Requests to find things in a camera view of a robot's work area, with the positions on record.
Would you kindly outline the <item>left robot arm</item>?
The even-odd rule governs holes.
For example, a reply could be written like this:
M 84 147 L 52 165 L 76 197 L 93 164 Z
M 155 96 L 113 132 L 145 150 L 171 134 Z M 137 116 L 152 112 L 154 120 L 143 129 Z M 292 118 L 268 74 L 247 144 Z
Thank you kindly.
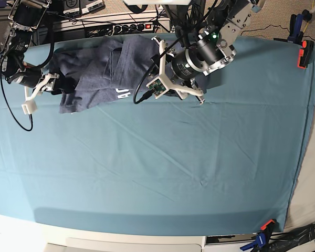
M 148 90 L 139 101 L 150 97 L 158 99 L 170 93 L 181 100 L 192 95 L 204 103 L 204 91 L 195 77 L 208 76 L 234 60 L 234 41 L 250 24 L 251 13 L 260 11 L 264 4 L 264 1 L 221 1 L 207 13 L 205 26 L 196 35 L 196 42 L 180 53 L 165 40 L 153 37 L 159 46 L 159 63 L 156 64 L 159 72 L 146 84 Z

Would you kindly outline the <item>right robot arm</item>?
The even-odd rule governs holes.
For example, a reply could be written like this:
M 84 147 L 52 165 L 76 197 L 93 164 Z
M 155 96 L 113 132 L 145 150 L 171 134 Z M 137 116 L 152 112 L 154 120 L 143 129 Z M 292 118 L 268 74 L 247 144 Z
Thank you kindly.
M 47 13 L 51 1 L 15 1 L 8 15 L 10 21 L 5 42 L 0 45 L 0 80 L 16 82 L 25 91 L 32 90 L 33 96 L 42 92 L 53 95 L 70 94 L 75 90 L 71 80 L 57 68 L 43 73 L 53 57 L 55 49 L 53 23 Z M 48 29 L 50 50 L 46 60 L 39 65 L 31 65 L 24 60 L 25 52 L 32 43 L 33 33 L 40 24 Z

